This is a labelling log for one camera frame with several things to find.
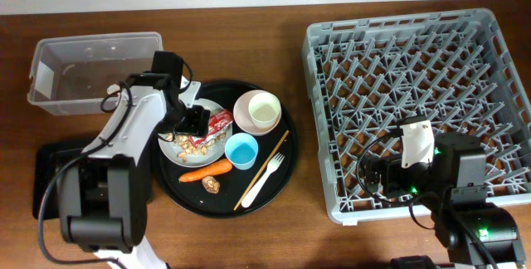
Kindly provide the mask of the red snack wrapper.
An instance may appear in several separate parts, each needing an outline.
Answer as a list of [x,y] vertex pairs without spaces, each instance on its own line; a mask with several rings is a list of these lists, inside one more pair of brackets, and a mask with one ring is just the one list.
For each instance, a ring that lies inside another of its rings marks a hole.
[[233,120],[233,115],[229,110],[217,112],[208,121],[207,135],[204,137],[189,136],[188,141],[194,147],[204,145],[206,142],[215,139],[219,134],[224,133]]

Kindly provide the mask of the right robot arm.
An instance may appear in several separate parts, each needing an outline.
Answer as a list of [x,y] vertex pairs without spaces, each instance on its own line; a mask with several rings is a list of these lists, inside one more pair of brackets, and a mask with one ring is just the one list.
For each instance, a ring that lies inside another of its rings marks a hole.
[[526,256],[514,218],[487,200],[486,154],[479,138],[445,133],[425,140],[402,138],[402,153],[359,155],[360,187],[388,206],[410,195],[404,206],[420,204],[431,213],[432,231],[451,263],[472,268],[522,266]]

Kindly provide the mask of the pink bowl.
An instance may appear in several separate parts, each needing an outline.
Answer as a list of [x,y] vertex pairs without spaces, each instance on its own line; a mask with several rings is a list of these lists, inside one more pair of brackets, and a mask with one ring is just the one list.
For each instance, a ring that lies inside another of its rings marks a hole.
[[248,105],[251,101],[251,99],[255,95],[259,95],[262,93],[266,93],[265,90],[250,90],[241,95],[236,103],[234,104],[234,108],[232,111],[234,121],[236,124],[247,134],[254,135],[254,136],[262,136],[270,133],[279,123],[281,119],[282,112],[280,112],[276,118],[275,123],[268,129],[265,128],[258,128],[254,125],[254,123],[251,120],[251,114],[248,110]]

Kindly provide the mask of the cream cup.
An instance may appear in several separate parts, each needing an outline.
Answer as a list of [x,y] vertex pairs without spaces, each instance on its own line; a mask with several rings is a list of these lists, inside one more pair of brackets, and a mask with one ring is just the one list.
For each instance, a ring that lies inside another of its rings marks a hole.
[[248,111],[254,126],[269,129],[281,112],[280,101],[269,92],[261,92],[251,98]]

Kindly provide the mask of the blue cup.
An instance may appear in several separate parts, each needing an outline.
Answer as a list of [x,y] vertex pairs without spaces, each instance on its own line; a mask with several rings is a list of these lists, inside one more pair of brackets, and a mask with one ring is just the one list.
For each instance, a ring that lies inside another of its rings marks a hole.
[[225,144],[227,159],[239,170],[250,169],[256,161],[258,151],[256,139],[247,133],[234,134]]

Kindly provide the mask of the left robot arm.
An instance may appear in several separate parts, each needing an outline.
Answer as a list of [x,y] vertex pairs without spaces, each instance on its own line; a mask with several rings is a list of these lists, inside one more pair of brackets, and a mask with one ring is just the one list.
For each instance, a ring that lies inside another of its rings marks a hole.
[[149,146],[164,134],[204,136],[209,111],[200,83],[177,74],[129,76],[108,92],[110,120],[80,155],[58,169],[61,235],[113,268],[165,268],[145,236],[151,195]]

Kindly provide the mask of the white tissue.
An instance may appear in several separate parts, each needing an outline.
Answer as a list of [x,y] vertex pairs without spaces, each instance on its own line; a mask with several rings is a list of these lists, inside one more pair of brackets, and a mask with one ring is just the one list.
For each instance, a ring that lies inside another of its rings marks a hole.
[[116,84],[113,84],[107,88],[108,95],[116,95],[116,94],[119,94],[120,91],[121,91],[120,86]]

